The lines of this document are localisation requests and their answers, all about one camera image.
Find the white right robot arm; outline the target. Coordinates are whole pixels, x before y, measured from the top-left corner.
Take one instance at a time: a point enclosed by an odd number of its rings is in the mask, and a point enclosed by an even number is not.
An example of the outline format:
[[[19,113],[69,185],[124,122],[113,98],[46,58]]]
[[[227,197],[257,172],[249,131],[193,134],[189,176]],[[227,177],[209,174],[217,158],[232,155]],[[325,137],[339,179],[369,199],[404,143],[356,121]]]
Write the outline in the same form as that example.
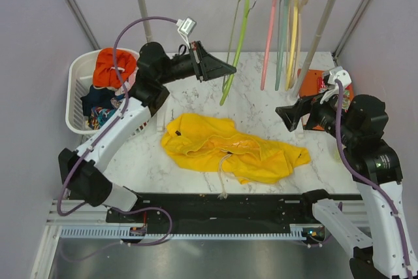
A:
[[[371,235],[365,235],[333,204],[323,189],[304,193],[300,217],[321,222],[349,258],[354,278],[416,278],[417,256],[411,247],[402,205],[402,170],[396,152],[383,140],[389,120],[385,103],[357,95],[348,110],[337,115],[337,96],[321,104],[321,95],[300,98],[276,113],[289,131],[309,115],[307,129],[319,126],[336,136],[340,122],[342,161],[347,166],[366,209]]]

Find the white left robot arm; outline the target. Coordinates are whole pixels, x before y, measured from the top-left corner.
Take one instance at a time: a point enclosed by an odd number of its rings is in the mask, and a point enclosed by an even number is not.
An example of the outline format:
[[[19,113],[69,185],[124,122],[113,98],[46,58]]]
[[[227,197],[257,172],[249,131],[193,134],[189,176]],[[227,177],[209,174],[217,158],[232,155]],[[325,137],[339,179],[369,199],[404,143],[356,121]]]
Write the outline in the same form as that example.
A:
[[[163,106],[169,96],[167,83],[191,76],[209,81],[236,72],[236,67],[208,53],[199,41],[174,57],[168,57],[158,42],[149,42],[140,49],[137,66],[135,83],[119,109],[85,143],[73,151],[65,148],[58,156],[64,190],[91,206],[117,208],[129,222],[141,219],[143,206],[135,192],[104,175],[115,153]]]

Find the green hanger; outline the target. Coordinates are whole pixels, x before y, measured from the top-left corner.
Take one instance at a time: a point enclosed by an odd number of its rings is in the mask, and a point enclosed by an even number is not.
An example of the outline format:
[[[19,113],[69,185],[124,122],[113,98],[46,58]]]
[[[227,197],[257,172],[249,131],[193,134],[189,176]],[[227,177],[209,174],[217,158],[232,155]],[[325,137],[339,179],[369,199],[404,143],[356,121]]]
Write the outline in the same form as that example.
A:
[[[234,12],[233,25],[232,25],[231,34],[230,34],[230,37],[229,37],[229,45],[228,45],[227,60],[226,60],[227,63],[229,63],[229,59],[230,59],[231,52],[232,52],[235,25],[236,25],[236,21],[237,21],[237,18],[238,18],[238,10],[240,8],[240,3],[241,2],[244,3],[244,7],[243,7],[243,12],[242,12],[243,15],[242,15],[242,21],[241,21],[241,25],[240,25],[240,32],[239,32],[239,36],[238,36],[238,40],[237,40],[237,44],[236,44],[236,50],[235,50],[234,57],[233,57],[233,60],[232,60],[232,66],[234,68],[236,68],[237,65],[238,65],[238,61],[240,59],[240,54],[241,54],[241,51],[242,51],[242,48],[243,48],[243,45],[244,45],[244,40],[246,38],[246,30],[247,30],[247,25],[248,25],[249,13],[254,8],[255,4],[257,3],[257,0],[254,0],[254,2],[252,4],[250,4],[250,0],[238,0],[237,1],[235,12]],[[228,98],[229,92],[231,90],[231,86],[233,84],[233,79],[234,79],[234,74],[228,74],[227,76],[225,76],[223,78],[222,96],[221,96],[221,99],[219,101],[220,106],[223,106],[225,104],[227,98]]]

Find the yellow shorts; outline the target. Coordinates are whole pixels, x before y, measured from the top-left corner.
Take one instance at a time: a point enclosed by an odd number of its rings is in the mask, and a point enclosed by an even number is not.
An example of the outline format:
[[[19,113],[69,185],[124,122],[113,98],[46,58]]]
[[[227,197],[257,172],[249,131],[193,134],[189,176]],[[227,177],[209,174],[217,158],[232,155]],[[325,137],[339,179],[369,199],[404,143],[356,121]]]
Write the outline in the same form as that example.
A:
[[[182,169],[228,173],[240,184],[275,184],[311,161],[307,148],[239,132],[229,118],[195,113],[171,121],[161,146]]]

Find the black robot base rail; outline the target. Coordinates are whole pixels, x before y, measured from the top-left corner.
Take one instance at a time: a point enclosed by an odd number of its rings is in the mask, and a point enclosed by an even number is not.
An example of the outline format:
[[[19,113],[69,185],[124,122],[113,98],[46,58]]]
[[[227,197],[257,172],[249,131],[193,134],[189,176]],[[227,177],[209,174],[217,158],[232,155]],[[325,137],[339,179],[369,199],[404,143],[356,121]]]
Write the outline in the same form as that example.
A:
[[[301,194],[143,193],[144,213],[108,210],[108,223],[145,223],[156,233],[288,233],[291,225],[317,225]]]

